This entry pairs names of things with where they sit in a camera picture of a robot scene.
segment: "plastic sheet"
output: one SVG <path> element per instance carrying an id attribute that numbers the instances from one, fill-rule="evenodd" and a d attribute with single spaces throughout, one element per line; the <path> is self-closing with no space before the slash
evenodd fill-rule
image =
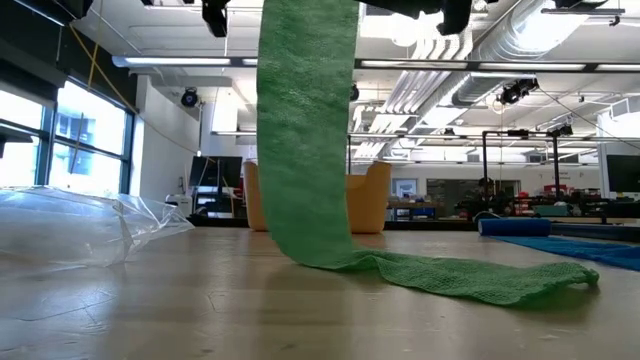
<path id="1" fill-rule="evenodd" d="M 0 189 L 0 252 L 29 260 L 109 266 L 192 228 L 177 207 L 135 196 Z"/>

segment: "floor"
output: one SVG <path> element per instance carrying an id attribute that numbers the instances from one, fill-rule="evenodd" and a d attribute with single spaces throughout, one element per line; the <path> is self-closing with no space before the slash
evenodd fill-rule
<path id="1" fill-rule="evenodd" d="M 567 260 L 474 233 L 359 237 L 526 266 Z M 0 259 L 0 359 L 638 359 L 640 273 L 509 310 L 293 264 L 268 235 L 198 228 L 111 268 Z"/>

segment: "blue foam mat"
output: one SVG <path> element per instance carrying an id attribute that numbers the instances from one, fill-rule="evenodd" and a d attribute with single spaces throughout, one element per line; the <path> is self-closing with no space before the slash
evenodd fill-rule
<path id="1" fill-rule="evenodd" d="M 640 271 L 640 246 L 603 244 L 555 237 L 491 236 L 491 238 L 552 254 Z"/>

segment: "chair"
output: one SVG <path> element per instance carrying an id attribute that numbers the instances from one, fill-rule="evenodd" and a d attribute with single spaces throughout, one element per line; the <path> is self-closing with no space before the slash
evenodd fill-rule
<path id="1" fill-rule="evenodd" d="M 391 165 L 376 162 L 367 175 L 347 175 L 347 213 L 351 232 L 377 234 L 384 229 L 387 197 L 391 184 Z M 254 231 L 267 231 L 262 211 L 258 179 L 258 165 L 244 163 L 244 188 L 247 201 L 249 227 Z"/>

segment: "hanging green fabric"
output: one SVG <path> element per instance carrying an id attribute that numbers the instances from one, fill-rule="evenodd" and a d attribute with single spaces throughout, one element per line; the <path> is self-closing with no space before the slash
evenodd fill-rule
<path id="1" fill-rule="evenodd" d="M 328 270 L 378 269 L 435 294 L 516 305 L 598 281 L 573 263 L 514 268 L 473 260 L 358 250 L 345 199 L 346 132 L 358 3 L 266 0 L 258 61 L 258 156 L 271 236 L 294 261 Z"/>

